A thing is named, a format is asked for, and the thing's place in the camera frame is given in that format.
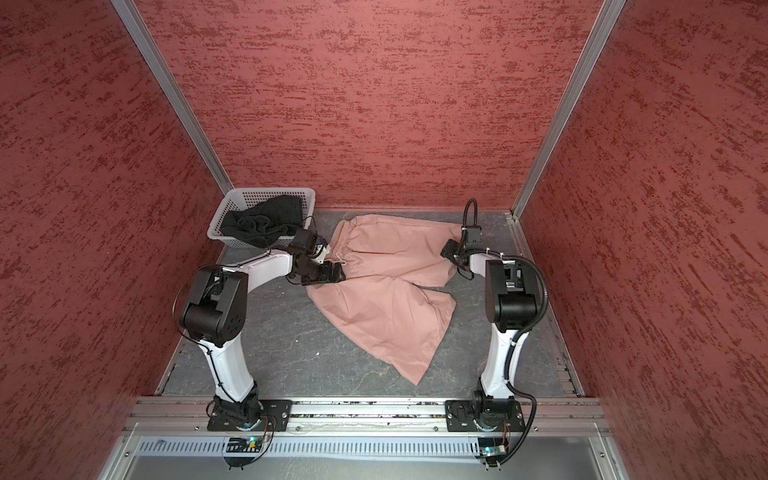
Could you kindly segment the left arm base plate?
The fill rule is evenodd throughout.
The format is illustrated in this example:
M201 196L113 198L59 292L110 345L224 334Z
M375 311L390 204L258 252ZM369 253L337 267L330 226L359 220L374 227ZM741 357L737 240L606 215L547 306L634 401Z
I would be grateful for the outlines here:
M259 413L250 414L251 419L238 418L232 409L225 408L218 400L213 400L207 407L207 430L209 432L234 432L236 434L251 434L257 432L285 432L290 420L293 402L291 400L259 401Z

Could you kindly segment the pink shorts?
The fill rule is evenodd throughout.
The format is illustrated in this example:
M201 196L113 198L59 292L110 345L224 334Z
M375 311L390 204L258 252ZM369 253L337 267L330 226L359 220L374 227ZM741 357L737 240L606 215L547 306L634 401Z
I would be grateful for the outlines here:
M329 258L345 278L310 286L308 296L348 339L418 384L456 308L442 289L457 268L441 252L460 235L455 223L382 214L342 220Z

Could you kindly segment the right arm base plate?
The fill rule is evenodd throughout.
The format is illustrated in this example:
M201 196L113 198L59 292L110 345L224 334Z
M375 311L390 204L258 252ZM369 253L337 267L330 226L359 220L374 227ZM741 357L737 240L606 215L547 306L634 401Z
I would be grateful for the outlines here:
M522 432L525 427L521 405L513 398L447 400L445 415L449 432Z

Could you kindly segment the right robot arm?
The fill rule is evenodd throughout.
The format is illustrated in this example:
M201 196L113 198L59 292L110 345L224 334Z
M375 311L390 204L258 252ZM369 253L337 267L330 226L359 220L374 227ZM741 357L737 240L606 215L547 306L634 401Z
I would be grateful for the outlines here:
M525 428L519 400L531 399L515 384L522 348L549 308L543 274L530 260L490 248L446 242L441 256L461 273L484 280L484 308L491 325L485 368L469 400L445 402L450 432L521 432Z

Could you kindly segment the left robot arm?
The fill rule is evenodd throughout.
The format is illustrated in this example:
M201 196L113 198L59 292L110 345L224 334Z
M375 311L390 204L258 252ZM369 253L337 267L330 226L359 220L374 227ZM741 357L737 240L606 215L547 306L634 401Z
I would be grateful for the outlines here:
M246 365L241 333L248 294L281 277L300 286L344 281L342 264L329 260L329 251L322 237L300 229L286 246L268 248L236 264L206 265L196 271L181 312L173 317L182 336L201 349L213 378L208 430L287 429L293 402L262 399Z

